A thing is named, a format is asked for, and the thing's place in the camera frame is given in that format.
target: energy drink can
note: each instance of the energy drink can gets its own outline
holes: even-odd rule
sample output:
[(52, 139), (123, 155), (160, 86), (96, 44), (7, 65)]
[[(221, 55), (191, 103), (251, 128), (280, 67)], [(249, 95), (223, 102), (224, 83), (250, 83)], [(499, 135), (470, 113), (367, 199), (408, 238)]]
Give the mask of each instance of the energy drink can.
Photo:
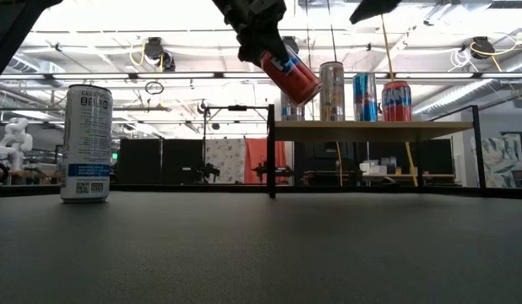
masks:
[(383, 87), (385, 122), (412, 122), (411, 88), (405, 81), (392, 81)]
[(65, 203), (103, 202), (109, 194), (112, 104), (107, 89), (69, 87), (60, 189)]
[(302, 106), (319, 92), (321, 81), (289, 46), (285, 48), (289, 54), (288, 62), (281, 62), (270, 52), (264, 51), (260, 58), (261, 68), (295, 106)]
[(345, 120), (344, 65), (341, 62), (326, 62), (319, 68), (321, 77), (320, 111), (323, 122)]
[(360, 73), (353, 77), (353, 106), (356, 122), (376, 122), (378, 120), (377, 99), (374, 73)]
[(304, 105), (295, 106), (289, 101), (289, 97), (284, 92), (280, 94), (281, 103), (281, 120), (288, 122), (303, 122), (304, 116)]

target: shelf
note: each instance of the shelf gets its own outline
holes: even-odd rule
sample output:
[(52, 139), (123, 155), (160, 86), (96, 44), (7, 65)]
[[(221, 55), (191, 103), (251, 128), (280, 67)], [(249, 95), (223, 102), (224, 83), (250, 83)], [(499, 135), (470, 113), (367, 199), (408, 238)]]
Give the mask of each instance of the shelf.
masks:
[(416, 142), (473, 128), (472, 122), (275, 122), (276, 140)]

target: aluminum can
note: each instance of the aluminum can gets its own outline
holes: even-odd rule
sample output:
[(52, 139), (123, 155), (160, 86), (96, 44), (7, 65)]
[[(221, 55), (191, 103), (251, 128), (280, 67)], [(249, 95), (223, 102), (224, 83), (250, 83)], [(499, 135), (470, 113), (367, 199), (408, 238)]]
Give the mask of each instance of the aluminum can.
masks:
[(378, 96), (374, 73), (360, 73), (353, 77), (353, 108), (356, 122), (378, 120)]
[(392, 81), (383, 87), (385, 122), (412, 122), (411, 88), (405, 81)]
[(69, 87), (60, 196), (64, 202), (102, 202), (109, 194), (111, 91), (93, 85)]
[(321, 84), (320, 117), (323, 122), (345, 120), (344, 65), (341, 62), (326, 62), (319, 68)]
[(289, 54), (288, 62), (282, 62), (264, 51), (259, 60), (261, 68), (289, 97), (290, 102), (295, 106), (303, 106), (319, 92), (321, 81), (289, 46), (285, 48)]
[(281, 103), (281, 120), (288, 122), (303, 122), (304, 116), (304, 105), (295, 106), (289, 101), (289, 97), (284, 92), (280, 94)]

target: curtain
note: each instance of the curtain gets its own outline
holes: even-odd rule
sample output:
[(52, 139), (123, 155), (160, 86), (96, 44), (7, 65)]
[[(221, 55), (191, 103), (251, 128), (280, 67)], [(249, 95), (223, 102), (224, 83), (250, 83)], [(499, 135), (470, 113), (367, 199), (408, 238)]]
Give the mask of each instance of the curtain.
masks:
[[(276, 166), (286, 166), (285, 162), (285, 142), (275, 143)], [(246, 139), (246, 161), (244, 166), (244, 182), (259, 183), (257, 173), (254, 168), (262, 165), (267, 160), (267, 139), (251, 138)], [(276, 182), (286, 181), (287, 177), (277, 177)], [(263, 183), (267, 182), (267, 175), (263, 174)]]
[(244, 182), (246, 141), (243, 138), (207, 139), (205, 152), (206, 162), (220, 170), (216, 183)]

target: qr code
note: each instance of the qr code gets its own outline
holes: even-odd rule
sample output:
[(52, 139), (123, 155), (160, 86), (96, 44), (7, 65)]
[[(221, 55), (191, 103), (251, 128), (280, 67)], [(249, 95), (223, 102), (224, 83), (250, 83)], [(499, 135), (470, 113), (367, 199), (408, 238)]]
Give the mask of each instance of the qr code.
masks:
[(89, 182), (78, 182), (77, 187), (75, 189), (77, 194), (88, 194), (90, 193), (90, 183)]
[(90, 185), (90, 191), (92, 193), (102, 193), (103, 192), (103, 182), (92, 182)]

